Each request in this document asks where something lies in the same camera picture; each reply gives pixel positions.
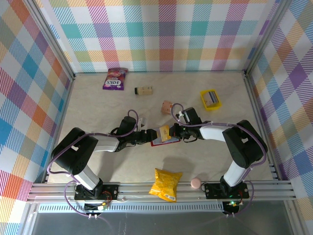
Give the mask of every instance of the yellow chip bag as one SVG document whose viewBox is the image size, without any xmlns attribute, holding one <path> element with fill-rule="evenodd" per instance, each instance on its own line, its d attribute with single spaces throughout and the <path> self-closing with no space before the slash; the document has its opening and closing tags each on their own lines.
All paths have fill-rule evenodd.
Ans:
<svg viewBox="0 0 313 235">
<path fill-rule="evenodd" d="M 182 176 L 182 173 L 171 173 L 166 170 L 156 169 L 155 174 L 156 182 L 152 185 L 149 193 L 157 195 L 165 201 L 176 202 L 177 184 Z"/>
</svg>

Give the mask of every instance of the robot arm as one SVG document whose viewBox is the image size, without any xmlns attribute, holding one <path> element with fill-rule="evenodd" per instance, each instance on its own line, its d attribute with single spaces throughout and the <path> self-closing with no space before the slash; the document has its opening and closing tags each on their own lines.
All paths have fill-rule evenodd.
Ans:
<svg viewBox="0 0 313 235">
<path fill-rule="evenodd" d="M 111 131 L 111 135 L 121 136 L 131 130 L 136 125 L 133 117 L 126 116 L 121 121 L 119 127 Z M 84 135 L 85 132 L 78 127 L 73 128 L 65 138 L 52 151 L 54 158 L 63 149 Z M 125 147 L 135 146 L 151 142 L 157 138 L 157 132 L 153 129 L 134 131 L 125 137 L 107 137 L 107 136 L 87 136 L 78 141 L 72 148 L 62 154 L 56 163 L 68 171 L 83 186 L 84 192 L 91 199 L 98 198 L 103 191 L 102 180 L 93 173 L 87 166 L 87 163 L 94 151 L 119 152 Z"/>
<path fill-rule="evenodd" d="M 185 122 L 189 125 L 209 123 L 208 121 L 202 122 L 194 108 L 183 110 L 180 115 L 184 117 Z M 124 135 L 133 130 L 135 125 L 136 120 L 133 117 L 124 117 L 120 126 L 111 131 L 111 135 Z M 268 150 L 264 141 L 248 121 L 243 120 L 237 123 L 237 125 L 250 131 L 261 142 L 264 149 L 266 151 Z M 83 130 L 73 128 L 53 150 L 52 156 L 56 156 L 59 152 L 84 134 L 85 132 Z M 233 191 L 241 186 L 242 179 L 248 168 L 252 163 L 260 160 L 263 156 L 258 143 L 256 143 L 253 138 L 238 127 L 186 127 L 175 123 L 170 128 L 169 135 L 178 139 L 183 139 L 184 141 L 193 136 L 195 140 L 218 140 L 226 142 L 233 162 L 220 180 L 220 189 L 224 196 L 231 195 Z M 103 192 L 103 182 L 87 166 L 87 162 L 89 161 L 93 151 L 118 152 L 125 147 L 128 147 L 129 144 L 135 146 L 136 144 L 151 142 L 156 138 L 157 133 L 153 129 L 134 131 L 122 138 L 87 136 L 78 141 L 74 145 L 74 148 L 70 148 L 63 155 L 61 155 L 56 160 L 56 163 L 67 170 L 70 174 L 74 175 L 74 177 L 83 186 L 82 189 L 89 198 L 97 199 Z"/>
<path fill-rule="evenodd" d="M 194 108 L 183 110 L 177 117 L 183 116 L 188 125 L 200 125 L 209 123 L 209 121 L 202 122 L 198 117 Z M 250 122 L 242 120 L 237 125 L 245 128 L 252 133 L 262 144 L 265 151 L 268 148 L 256 130 L 252 127 Z M 227 144 L 233 162 L 228 171 L 220 179 L 220 188 L 224 195 L 229 195 L 241 183 L 252 163 L 260 160 L 263 152 L 258 143 L 246 132 L 238 127 L 227 126 L 201 126 L 201 127 L 187 127 L 175 123 L 170 129 L 170 136 L 184 141 L 193 138 L 200 140 L 218 140 L 224 141 Z"/>
</svg>

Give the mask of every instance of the pink ball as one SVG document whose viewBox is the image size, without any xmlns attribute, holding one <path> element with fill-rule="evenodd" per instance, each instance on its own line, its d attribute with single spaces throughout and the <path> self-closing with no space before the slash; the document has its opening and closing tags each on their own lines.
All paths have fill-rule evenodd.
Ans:
<svg viewBox="0 0 313 235">
<path fill-rule="evenodd" d="M 199 189 L 201 187 L 201 180 L 198 178 L 193 178 L 190 184 L 192 188 Z"/>
</svg>

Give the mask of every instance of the purple snack package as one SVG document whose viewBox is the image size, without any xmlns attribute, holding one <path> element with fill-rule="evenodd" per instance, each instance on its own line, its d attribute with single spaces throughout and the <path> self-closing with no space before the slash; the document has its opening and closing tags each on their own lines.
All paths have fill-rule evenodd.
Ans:
<svg viewBox="0 0 313 235">
<path fill-rule="evenodd" d="M 124 81 L 128 69 L 125 68 L 114 68 L 109 69 L 107 78 L 103 84 L 102 89 L 104 90 L 124 90 Z"/>
</svg>

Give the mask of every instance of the yellow container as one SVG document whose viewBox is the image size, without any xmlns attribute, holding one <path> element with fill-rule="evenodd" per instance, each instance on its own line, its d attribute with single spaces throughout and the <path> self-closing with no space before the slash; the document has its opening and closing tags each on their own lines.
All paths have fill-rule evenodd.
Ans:
<svg viewBox="0 0 313 235">
<path fill-rule="evenodd" d="M 217 102 L 214 102 L 210 105 L 208 105 L 208 100 L 207 100 L 208 97 L 211 97 L 209 92 L 211 92 L 211 94 L 212 94 L 212 92 L 214 92 L 214 94 L 216 96 L 215 98 L 217 99 Z M 201 100 L 203 102 L 203 105 L 204 105 L 206 111 L 217 110 L 222 106 L 221 100 L 220 100 L 219 96 L 217 95 L 216 90 L 211 89 L 211 90 L 201 91 L 200 95 L 201 95 Z"/>
</svg>

